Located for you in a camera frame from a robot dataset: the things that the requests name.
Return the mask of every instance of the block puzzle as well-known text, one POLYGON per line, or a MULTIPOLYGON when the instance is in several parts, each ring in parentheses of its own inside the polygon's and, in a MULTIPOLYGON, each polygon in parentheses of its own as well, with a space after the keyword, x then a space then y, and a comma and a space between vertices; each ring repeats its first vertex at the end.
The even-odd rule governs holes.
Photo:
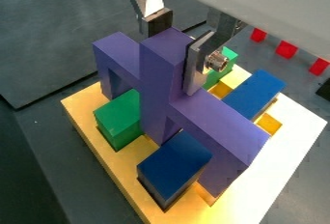
POLYGON ((236 63, 238 54, 226 46, 222 48, 222 54, 228 58, 228 64, 223 71, 210 71, 206 82, 202 86, 206 90, 208 90, 219 82, 219 79, 232 70, 234 64, 236 63))
POLYGON ((139 93, 127 91, 93 111, 97 128, 111 147, 119 151, 141 134, 139 93))
POLYGON ((254 28, 250 39, 255 42, 262 42, 267 36, 267 33, 259 28, 254 28))
POLYGON ((298 51, 298 47, 286 41, 280 41, 275 49, 275 54, 286 59, 290 59, 298 51))
POLYGON ((330 65, 330 62, 318 58, 310 67, 310 73, 312 73, 314 75, 320 75, 323 71, 326 70, 326 68, 328 67, 328 65, 330 65))
POLYGON ((222 100, 246 119, 255 120, 283 87, 279 79, 266 71, 256 70, 222 100))
POLYGON ((183 128, 211 151, 199 183, 218 197, 252 162, 270 134, 204 89, 191 97, 184 94, 181 73, 191 41, 173 28, 139 46, 116 33, 93 43, 93 52, 107 97, 117 96, 128 88, 140 93, 140 125, 152 140, 161 145, 183 128), (109 82, 109 73, 120 80, 109 82), (119 82, 124 82, 125 88, 116 86, 119 82))
POLYGON ((137 164, 137 179, 163 210, 197 179, 211 152, 180 131, 137 164))

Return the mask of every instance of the red block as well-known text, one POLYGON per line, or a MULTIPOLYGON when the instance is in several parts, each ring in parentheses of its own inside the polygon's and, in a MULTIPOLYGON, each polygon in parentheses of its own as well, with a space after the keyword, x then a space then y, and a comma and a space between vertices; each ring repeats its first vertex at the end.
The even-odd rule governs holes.
POLYGON ((298 47, 284 41, 280 41, 275 49, 275 53, 286 59, 290 59, 294 56, 296 51, 298 51, 298 47))
POLYGON ((310 67, 310 73, 312 73, 314 75, 320 75, 328 65, 330 65, 330 62, 318 58, 310 67))
POLYGON ((254 40, 255 42, 262 42, 267 36, 267 33, 263 32, 259 28, 255 28, 252 30, 252 34, 250 39, 254 40))

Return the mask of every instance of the green block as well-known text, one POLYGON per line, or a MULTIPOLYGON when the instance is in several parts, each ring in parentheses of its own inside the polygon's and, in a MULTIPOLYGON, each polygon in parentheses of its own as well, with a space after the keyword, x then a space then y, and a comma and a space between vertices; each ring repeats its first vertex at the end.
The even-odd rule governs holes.
POLYGON ((99 107, 93 115, 97 129, 115 151, 143 134, 139 126, 139 93, 133 89, 99 107))
POLYGON ((232 70, 234 64, 236 63, 238 54, 226 46, 223 46, 222 54, 228 58, 230 62, 222 72, 214 70, 210 71, 206 82, 202 86, 206 90, 208 90, 218 83, 219 79, 232 70))

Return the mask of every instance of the purple block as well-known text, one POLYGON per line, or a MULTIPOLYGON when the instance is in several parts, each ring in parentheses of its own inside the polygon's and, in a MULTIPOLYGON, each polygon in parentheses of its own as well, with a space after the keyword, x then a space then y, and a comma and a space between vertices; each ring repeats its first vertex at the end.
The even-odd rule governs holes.
POLYGON ((168 117, 197 140, 197 136, 207 134, 246 165, 251 164, 270 134, 235 109, 204 89, 199 89, 191 97, 177 99, 169 106, 168 117))
POLYGON ((204 90, 191 97, 183 93, 189 41, 168 29, 141 43, 141 127, 160 145, 183 127, 211 150, 199 182, 216 197, 247 168, 270 135, 204 90))
POLYGON ((123 33, 92 43, 101 93, 115 98, 128 89, 139 91, 139 44, 123 33))
POLYGON ((191 40, 169 28, 140 44, 140 124, 159 145, 180 128, 167 117, 167 107, 183 94, 183 60, 191 40))

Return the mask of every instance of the wooden base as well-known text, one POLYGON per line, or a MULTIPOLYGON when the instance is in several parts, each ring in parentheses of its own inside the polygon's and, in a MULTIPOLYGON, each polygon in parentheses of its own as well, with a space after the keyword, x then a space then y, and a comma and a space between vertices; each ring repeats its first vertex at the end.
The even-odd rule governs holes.
MULTIPOLYGON (((222 82, 235 88, 246 76, 248 73, 235 66, 222 82)), ((157 149, 157 145, 143 135, 119 152, 113 151, 96 128, 92 115, 92 111, 107 102, 96 83, 65 98, 61 104, 141 220, 155 224, 259 223, 326 122, 279 94, 266 112, 280 123, 280 128, 218 201, 208 205, 207 194, 195 182, 171 209, 163 212, 136 179, 136 164, 157 149)))

